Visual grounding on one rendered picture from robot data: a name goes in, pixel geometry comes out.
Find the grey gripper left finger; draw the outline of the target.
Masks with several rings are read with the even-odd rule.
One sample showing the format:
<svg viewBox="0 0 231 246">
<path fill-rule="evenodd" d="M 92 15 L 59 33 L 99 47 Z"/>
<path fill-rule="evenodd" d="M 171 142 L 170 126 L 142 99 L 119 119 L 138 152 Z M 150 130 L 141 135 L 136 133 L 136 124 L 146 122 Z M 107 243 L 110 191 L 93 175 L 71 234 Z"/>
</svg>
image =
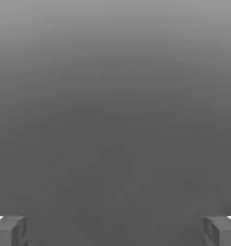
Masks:
<svg viewBox="0 0 231 246">
<path fill-rule="evenodd" d="M 26 216 L 0 215 L 0 246 L 28 246 Z"/>
</svg>

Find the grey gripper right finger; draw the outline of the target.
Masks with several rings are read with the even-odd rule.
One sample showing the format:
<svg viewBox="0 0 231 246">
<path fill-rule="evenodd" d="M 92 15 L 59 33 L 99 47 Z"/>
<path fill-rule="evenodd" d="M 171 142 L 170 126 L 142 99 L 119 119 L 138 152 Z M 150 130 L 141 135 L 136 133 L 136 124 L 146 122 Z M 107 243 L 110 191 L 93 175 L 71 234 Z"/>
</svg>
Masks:
<svg viewBox="0 0 231 246">
<path fill-rule="evenodd" d="M 204 246 L 231 246 L 231 216 L 203 218 Z"/>
</svg>

